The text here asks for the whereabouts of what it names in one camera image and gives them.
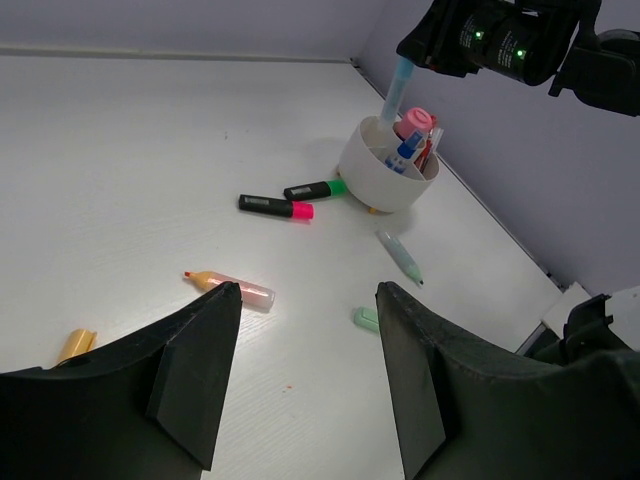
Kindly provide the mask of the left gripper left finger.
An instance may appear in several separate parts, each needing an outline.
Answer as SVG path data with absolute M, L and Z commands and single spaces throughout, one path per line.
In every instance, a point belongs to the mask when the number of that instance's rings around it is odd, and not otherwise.
M 63 365 L 1 377 L 5 479 L 198 479 L 213 465 L 241 320 L 226 282 Z

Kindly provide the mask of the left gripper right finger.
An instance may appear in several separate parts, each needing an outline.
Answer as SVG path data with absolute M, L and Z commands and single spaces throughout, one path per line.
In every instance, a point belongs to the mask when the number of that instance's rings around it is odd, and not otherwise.
M 638 477 L 638 351 L 547 364 L 455 325 L 393 282 L 376 302 L 406 478 Z

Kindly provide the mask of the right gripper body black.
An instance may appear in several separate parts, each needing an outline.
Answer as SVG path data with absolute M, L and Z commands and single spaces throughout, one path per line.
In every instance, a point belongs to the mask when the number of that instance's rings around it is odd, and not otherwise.
M 538 86 L 559 68 L 578 20 L 577 1 L 434 1 L 396 53 L 442 75 L 487 69 Z

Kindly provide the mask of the orange marker cap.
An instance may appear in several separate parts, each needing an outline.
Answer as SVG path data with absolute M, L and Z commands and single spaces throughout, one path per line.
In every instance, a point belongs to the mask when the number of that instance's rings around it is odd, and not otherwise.
M 96 345 L 97 333 L 87 329 L 76 329 L 68 336 L 56 363 L 56 367 L 79 355 L 90 352 Z

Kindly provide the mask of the blue highlighter marker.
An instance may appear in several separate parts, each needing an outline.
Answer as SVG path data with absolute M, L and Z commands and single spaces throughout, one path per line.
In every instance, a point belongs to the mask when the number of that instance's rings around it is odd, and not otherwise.
M 394 75 L 379 116 L 379 131 L 384 132 L 392 128 L 413 70 L 414 64 L 410 60 L 402 56 L 398 57 Z

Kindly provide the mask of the red gel pen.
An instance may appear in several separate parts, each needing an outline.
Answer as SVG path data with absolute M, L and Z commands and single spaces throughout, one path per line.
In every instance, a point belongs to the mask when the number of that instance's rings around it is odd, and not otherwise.
M 437 117 L 432 115 L 431 118 L 433 128 L 427 138 L 425 149 L 415 162 L 416 167 L 421 173 L 425 171 L 430 155 L 436 151 L 444 134 L 444 130 L 439 126 Z

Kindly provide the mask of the blue spray bottle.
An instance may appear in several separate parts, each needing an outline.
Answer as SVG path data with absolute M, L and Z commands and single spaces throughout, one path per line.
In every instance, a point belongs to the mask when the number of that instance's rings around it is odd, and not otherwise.
M 396 173 L 403 174 L 423 139 L 424 133 L 420 130 L 415 130 L 396 150 L 386 157 L 384 160 L 385 166 Z

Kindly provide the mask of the green highlighter marker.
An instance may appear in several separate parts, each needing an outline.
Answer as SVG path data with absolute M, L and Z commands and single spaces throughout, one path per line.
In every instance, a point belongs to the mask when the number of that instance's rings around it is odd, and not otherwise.
M 424 284 L 422 273 L 414 258 L 399 239 L 383 230 L 378 230 L 376 237 L 400 270 L 415 284 L 422 286 Z

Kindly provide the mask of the black green highlighter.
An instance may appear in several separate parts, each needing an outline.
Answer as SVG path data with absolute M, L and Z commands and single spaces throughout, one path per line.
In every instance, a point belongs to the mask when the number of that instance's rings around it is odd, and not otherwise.
M 343 180 L 333 179 L 288 187 L 283 195 L 289 201 L 307 202 L 340 196 L 347 191 Z

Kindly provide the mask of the black pink highlighter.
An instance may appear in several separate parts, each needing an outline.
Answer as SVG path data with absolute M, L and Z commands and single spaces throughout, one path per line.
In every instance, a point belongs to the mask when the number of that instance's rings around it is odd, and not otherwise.
M 247 194 L 239 196 L 238 208 L 241 211 L 302 221 L 310 221 L 315 215 L 314 207 L 308 203 Z

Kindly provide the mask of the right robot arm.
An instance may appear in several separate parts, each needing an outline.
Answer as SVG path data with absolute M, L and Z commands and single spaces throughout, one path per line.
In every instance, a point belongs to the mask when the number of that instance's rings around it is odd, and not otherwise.
M 639 114 L 639 34 L 596 33 L 598 1 L 435 1 L 396 52 L 463 78 L 491 70 L 528 86 L 549 82 L 582 103 Z

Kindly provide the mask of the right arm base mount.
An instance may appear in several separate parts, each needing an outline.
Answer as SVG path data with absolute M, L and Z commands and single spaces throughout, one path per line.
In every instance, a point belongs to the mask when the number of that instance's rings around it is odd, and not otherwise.
M 606 302 L 611 299 L 611 295 L 599 294 L 573 307 L 560 334 L 542 320 L 516 354 L 567 366 L 598 352 L 638 351 L 612 330 L 614 315 L 606 312 Z

